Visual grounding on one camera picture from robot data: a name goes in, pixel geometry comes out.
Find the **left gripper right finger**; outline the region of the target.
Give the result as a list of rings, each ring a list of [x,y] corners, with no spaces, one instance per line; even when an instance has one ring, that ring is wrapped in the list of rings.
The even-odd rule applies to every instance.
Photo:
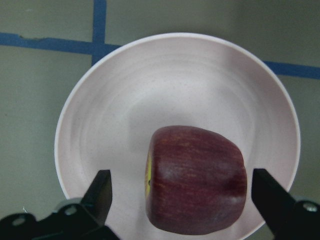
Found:
[[[296,200],[264,168],[252,174],[252,202],[276,236],[292,213]]]

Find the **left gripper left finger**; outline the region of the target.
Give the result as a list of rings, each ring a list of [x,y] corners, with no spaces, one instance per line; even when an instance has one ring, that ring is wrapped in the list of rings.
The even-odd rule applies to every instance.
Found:
[[[109,169],[97,172],[80,204],[99,225],[105,224],[112,204],[112,178]]]

